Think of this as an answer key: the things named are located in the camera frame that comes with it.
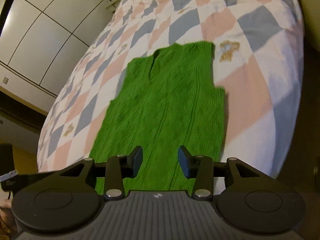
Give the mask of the green knitted vest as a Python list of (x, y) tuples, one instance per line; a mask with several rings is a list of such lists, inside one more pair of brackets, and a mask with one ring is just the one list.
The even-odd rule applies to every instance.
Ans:
[(124, 180), (130, 190), (187, 190), (178, 148), (220, 159), (225, 131), (225, 90), (213, 83), (215, 46), (200, 41), (173, 44), (133, 59), (125, 70), (90, 157), (102, 163), (117, 154), (143, 149), (138, 175)]

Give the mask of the white wardrobe with panels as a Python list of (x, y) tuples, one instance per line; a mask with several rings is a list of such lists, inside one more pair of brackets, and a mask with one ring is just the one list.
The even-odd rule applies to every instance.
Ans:
[(1, 62), (51, 94), (112, 18), (110, 0), (14, 0), (1, 34)]

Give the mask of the pink blue checkered quilt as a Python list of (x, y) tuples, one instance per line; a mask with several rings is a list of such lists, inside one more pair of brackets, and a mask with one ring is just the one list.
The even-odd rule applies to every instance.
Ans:
[(41, 131), (41, 172), (143, 148), (137, 183), (177, 187), (177, 150), (276, 177), (303, 75), (297, 0), (121, 0)]

